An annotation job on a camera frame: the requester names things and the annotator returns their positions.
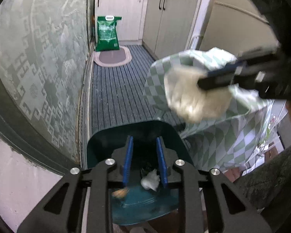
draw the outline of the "bag handle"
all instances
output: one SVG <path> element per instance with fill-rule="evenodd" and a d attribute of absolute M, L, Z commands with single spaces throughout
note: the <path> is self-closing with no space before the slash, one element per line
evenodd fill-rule
<path fill-rule="evenodd" d="M 106 21 L 113 21 L 114 20 L 114 16 L 106 16 Z"/>

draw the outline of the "black cabinet handle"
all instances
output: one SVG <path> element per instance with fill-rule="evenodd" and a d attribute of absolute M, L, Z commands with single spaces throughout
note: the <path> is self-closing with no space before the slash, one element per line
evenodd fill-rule
<path fill-rule="evenodd" d="M 161 2 L 162 2 L 162 0 L 159 0 L 159 5 L 158 5 L 159 10 L 162 9 L 162 7 L 161 7 Z"/>
<path fill-rule="evenodd" d="M 166 1 L 166 0 L 164 0 L 164 3 L 163 3 L 163 10 L 166 10 L 166 9 L 165 9 L 165 1 Z"/>

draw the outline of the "white tissue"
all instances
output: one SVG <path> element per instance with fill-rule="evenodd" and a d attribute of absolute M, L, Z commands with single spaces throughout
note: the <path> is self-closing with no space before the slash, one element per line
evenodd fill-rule
<path fill-rule="evenodd" d="M 159 181 L 160 178 L 159 176 L 156 174 L 156 169 L 154 169 L 152 172 L 149 172 L 148 175 L 146 177 L 143 177 L 141 179 L 141 186 L 145 189 L 145 190 L 149 190 L 152 189 L 154 191 L 156 191 L 158 185 L 159 185 Z"/>
<path fill-rule="evenodd" d="M 165 94 L 170 109 L 190 123 L 219 118 L 230 105 L 232 94 L 228 88 L 204 91 L 197 86 L 206 72 L 196 67 L 174 66 L 164 77 Z"/>

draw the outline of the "green plastic bag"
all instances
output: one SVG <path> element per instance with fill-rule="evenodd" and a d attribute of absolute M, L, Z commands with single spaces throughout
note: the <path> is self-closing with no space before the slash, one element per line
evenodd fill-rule
<path fill-rule="evenodd" d="M 122 17 L 99 16 L 97 19 L 98 42 L 96 51 L 119 50 L 119 41 L 116 33 L 117 20 Z"/>

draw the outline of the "metal bolt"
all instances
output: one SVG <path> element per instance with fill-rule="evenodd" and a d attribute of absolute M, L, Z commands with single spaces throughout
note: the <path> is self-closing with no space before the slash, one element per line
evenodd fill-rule
<path fill-rule="evenodd" d="M 176 160 L 176 165 L 177 166 L 183 166 L 184 164 L 185 164 L 185 161 L 184 160 L 182 160 L 182 159 Z"/>
<path fill-rule="evenodd" d="M 211 172 L 213 175 L 219 175 L 219 174 L 220 174 L 220 170 L 217 169 L 217 168 L 213 168 L 213 169 L 211 169 L 210 172 Z"/>
<path fill-rule="evenodd" d="M 259 72 L 258 75 L 255 77 L 255 82 L 262 82 L 265 77 L 265 72 Z"/>
<path fill-rule="evenodd" d="M 112 166 L 112 165 L 115 163 L 115 160 L 112 159 L 112 158 L 108 158 L 108 159 L 106 159 L 105 163 L 106 163 L 108 166 Z"/>
<path fill-rule="evenodd" d="M 80 169 L 77 167 L 71 168 L 70 173 L 71 174 L 78 174 L 80 172 Z"/>

